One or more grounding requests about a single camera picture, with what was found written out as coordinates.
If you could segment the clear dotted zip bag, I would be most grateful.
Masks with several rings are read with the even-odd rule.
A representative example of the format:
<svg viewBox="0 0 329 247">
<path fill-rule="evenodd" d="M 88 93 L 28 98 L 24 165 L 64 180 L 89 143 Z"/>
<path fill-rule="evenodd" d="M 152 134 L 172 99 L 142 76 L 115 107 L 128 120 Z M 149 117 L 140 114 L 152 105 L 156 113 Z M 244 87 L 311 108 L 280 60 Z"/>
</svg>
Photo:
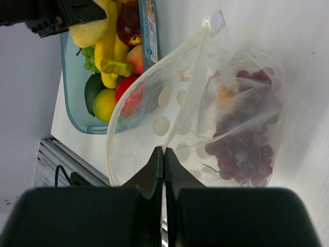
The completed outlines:
<svg viewBox="0 0 329 247">
<path fill-rule="evenodd" d="M 171 148 L 181 165 L 209 187 L 245 186 L 225 181 L 216 172 L 217 159 L 205 151 L 214 142 L 216 123 L 227 112 L 218 106 L 218 90 L 237 89 L 235 74 L 264 67 L 275 71 L 283 83 L 280 61 L 261 50 L 234 51 L 221 11 L 204 17 L 200 32 L 141 75 L 122 95 L 111 116 L 106 141 L 110 184 L 121 186 L 139 172 L 154 148 Z M 121 113 L 136 86 L 143 86 L 143 100 L 136 114 Z M 281 88 L 277 92 L 283 102 Z M 282 134 L 284 111 L 269 126 L 269 143 L 275 150 Z"/>
</svg>

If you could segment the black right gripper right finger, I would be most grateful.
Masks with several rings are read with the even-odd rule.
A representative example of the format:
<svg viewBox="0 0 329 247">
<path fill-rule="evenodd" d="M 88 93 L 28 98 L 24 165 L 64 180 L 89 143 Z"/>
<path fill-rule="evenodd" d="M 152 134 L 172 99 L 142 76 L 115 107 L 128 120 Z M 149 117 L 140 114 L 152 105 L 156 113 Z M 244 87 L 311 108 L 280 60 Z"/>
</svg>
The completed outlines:
<svg viewBox="0 0 329 247">
<path fill-rule="evenodd" d="M 300 198 L 285 188 L 206 187 L 164 154 L 169 246 L 319 246 Z"/>
</svg>

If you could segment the dark red grape bunch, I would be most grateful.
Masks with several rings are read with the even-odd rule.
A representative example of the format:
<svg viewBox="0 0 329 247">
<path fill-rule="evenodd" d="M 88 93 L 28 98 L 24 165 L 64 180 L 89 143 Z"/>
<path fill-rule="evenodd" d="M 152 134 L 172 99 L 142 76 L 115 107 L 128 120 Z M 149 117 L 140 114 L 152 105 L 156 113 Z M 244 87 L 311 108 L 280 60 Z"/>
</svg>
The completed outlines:
<svg viewBox="0 0 329 247">
<path fill-rule="evenodd" d="M 226 113 L 216 123 L 214 142 L 205 145 L 217 159 L 216 172 L 225 181 L 264 187 L 272 175 L 275 150 L 269 143 L 269 126 L 277 124 L 283 110 L 278 98 L 281 82 L 271 67 L 235 74 L 237 89 L 234 113 Z"/>
</svg>

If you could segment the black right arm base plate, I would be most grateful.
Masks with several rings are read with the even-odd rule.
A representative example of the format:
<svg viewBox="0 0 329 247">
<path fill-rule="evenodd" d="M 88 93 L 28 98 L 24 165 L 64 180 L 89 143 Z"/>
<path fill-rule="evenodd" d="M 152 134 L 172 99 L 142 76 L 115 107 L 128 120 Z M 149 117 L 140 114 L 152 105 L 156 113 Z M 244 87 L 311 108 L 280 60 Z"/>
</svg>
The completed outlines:
<svg viewBox="0 0 329 247">
<path fill-rule="evenodd" d="M 65 168 L 62 165 L 57 165 L 55 169 L 55 175 L 54 175 L 54 186 L 58 187 L 58 181 L 59 181 L 59 173 L 60 170 L 62 171 L 65 179 L 69 183 L 70 186 L 89 186 L 90 183 L 83 178 L 81 175 L 79 175 L 76 172 L 72 172 L 70 176 L 68 176 Z"/>
</svg>

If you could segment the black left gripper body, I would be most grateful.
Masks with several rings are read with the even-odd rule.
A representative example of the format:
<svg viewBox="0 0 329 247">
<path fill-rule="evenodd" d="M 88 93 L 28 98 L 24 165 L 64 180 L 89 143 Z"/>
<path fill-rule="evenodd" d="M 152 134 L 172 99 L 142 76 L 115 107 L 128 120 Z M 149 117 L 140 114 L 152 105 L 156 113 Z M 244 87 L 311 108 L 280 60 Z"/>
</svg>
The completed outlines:
<svg viewBox="0 0 329 247">
<path fill-rule="evenodd" d="M 106 18 L 94 1 L 86 0 L 2 0 L 1 26 L 25 23 L 40 38 L 67 32 L 73 25 Z"/>
</svg>

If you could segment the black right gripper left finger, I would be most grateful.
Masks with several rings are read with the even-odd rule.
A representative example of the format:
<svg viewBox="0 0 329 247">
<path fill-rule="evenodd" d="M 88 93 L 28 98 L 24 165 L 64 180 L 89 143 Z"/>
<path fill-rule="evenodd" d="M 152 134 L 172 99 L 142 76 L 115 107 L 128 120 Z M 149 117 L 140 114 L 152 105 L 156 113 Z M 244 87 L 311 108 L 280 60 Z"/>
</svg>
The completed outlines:
<svg viewBox="0 0 329 247">
<path fill-rule="evenodd" d="M 163 151 L 121 187 L 39 187 L 17 201 L 1 246 L 161 246 Z"/>
</svg>

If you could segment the pale yellow pear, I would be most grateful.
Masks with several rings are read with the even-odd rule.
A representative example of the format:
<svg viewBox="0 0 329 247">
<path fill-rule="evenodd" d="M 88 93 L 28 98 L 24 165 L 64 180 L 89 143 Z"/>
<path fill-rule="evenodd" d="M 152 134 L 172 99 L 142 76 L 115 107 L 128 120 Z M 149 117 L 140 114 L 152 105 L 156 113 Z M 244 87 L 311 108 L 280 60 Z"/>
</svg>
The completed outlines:
<svg viewBox="0 0 329 247">
<path fill-rule="evenodd" d="M 86 24 L 74 25 L 68 28 L 74 43 L 80 48 L 87 48 L 96 44 L 106 34 L 109 19 L 94 21 Z"/>
</svg>

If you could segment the yellow ginger root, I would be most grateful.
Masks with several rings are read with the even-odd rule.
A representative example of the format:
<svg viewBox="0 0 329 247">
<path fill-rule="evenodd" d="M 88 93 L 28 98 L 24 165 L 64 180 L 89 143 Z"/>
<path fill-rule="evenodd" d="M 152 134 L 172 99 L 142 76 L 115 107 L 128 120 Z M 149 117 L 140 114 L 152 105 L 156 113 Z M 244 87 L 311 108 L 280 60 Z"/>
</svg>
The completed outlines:
<svg viewBox="0 0 329 247">
<path fill-rule="evenodd" d="M 227 113 L 234 113 L 236 108 L 235 96 L 236 94 L 221 86 L 218 90 L 218 106 Z"/>
</svg>

